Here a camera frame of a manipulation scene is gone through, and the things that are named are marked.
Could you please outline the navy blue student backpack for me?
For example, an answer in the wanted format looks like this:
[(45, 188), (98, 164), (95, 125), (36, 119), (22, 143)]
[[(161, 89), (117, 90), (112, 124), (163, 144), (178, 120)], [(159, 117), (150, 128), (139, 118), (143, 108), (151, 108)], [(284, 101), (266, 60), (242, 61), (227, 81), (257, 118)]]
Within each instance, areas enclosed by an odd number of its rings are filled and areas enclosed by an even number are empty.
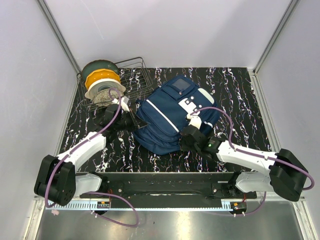
[(187, 115), (199, 116), (199, 130), (208, 135), (220, 119), (216, 108), (217, 102), (209, 92), (191, 79), (177, 75), (140, 103), (136, 115), (146, 126), (133, 133), (134, 139), (157, 155), (179, 151), (181, 132), (189, 125)]

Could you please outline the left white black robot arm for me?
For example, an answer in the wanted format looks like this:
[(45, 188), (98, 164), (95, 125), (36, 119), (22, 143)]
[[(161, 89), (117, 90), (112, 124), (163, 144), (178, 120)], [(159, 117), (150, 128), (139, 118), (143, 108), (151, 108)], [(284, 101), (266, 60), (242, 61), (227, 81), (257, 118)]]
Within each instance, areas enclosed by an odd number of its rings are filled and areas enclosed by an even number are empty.
[(96, 173), (77, 176), (76, 172), (93, 155), (103, 150), (121, 131), (134, 132), (146, 126), (128, 106), (124, 96), (114, 99), (104, 109), (96, 130), (91, 131), (78, 144), (57, 156), (47, 155), (40, 164), (34, 193), (44, 198), (45, 206), (65, 206), (75, 196), (91, 192), (97, 198), (108, 193), (108, 186)]

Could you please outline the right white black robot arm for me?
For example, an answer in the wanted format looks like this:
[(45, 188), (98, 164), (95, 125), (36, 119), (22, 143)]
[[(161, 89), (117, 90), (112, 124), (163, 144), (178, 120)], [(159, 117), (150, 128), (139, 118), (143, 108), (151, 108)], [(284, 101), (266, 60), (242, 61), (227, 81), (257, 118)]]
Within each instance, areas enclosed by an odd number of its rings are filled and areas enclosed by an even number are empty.
[(228, 140), (204, 135), (201, 118), (187, 115), (189, 121), (181, 131), (180, 148), (197, 152), (206, 161), (230, 163), (251, 169), (235, 173), (227, 185), (228, 195), (239, 198), (249, 192), (274, 192), (283, 199), (297, 202), (307, 180), (308, 171), (287, 149), (279, 152), (260, 151)]

